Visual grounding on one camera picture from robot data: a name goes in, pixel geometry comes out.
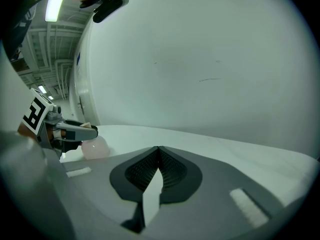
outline pink translucent object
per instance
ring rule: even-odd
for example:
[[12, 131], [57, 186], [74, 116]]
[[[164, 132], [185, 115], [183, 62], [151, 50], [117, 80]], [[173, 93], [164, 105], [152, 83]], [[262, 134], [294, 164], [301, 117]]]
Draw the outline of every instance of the pink translucent object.
[[106, 140], [99, 135], [95, 139], [83, 141], [81, 149], [84, 157], [88, 160], [107, 158], [110, 155]]

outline white wall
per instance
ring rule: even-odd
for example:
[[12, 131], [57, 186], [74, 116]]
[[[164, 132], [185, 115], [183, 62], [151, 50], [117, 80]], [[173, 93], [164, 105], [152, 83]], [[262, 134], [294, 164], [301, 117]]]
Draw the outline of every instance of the white wall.
[[75, 114], [71, 110], [69, 99], [54, 99], [53, 103], [61, 107], [61, 114], [63, 118], [77, 120], [75, 118]]
[[34, 96], [11, 66], [0, 42], [0, 130], [17, 131]]
[[73, 72], [70, 79], [70, 88], [72, 92], [71, 104], [72, 107], [76, 107], [76, 110], [80, 106], [78, 103], [81, 100], [82, 110], [76, 112], [79, 121], [90, 122], [92, 125], [100, 125], [98, 115], [95, 109], [95, 101], [91, 92], [92, 86], [90, 81], [90, 73], [88, 72], [88, 51], [90, 46], [90, 35], [92, 31], [93, 21], [90, 19], [85, 26], [80, 41], [74, 53], [73, 60]]
[[68, 96], [69, 96], [70, 109], [73, 114], [73, 119], [79, 122], [85, 122], [84, 114], [82, 113], [78, 105], [79, 98], [76, 94], [74, 70], [70, 71]]
[[102, 125], [318, 156], [319, 51], [289, 0], [130, 0], [88, 35]]

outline white table surface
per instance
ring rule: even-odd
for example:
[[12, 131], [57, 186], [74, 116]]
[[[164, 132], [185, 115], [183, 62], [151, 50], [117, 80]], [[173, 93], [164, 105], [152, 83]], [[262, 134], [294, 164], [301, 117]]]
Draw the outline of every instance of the white table surface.
[[[289, 150], [144, 126], [98, 126], [111, 156], [153, 146], [168, 146], [228, 163], [271, 191], [283, 205], [306, 194], [320, 164], [310, 156]], [[81, 147], [61, 162], [85, 159]]]

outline ceiling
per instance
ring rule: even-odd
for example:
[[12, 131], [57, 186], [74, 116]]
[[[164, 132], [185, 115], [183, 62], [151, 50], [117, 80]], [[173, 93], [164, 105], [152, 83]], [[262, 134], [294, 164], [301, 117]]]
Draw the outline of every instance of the ceiling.
[[67, 83], [74, 53], [95, 6], [80, 9], [80, 1], [63, 0], [58, 21], [46, 22], [47, 3], [48, 0], [43, 0], [37, 5], [35, 16], [20, 48], [26, 66], [18, 74], [29, 88], [43, 85], [47, 96], [67, 99]]

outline fluorescent light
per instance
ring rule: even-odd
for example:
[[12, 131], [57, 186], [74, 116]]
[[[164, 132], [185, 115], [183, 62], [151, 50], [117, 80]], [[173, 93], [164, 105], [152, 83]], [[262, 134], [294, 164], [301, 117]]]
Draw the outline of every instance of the fluorescent light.
[[58, 20], [58, 15], [62, 1], [63, 0], [48, 0], [45, 12], [46, 22], [56, 22]]
[[43, 94], [47, 93], [47, 91], [45, 90], [45, 88], [42, 85], [39, 85], [38, 88]]

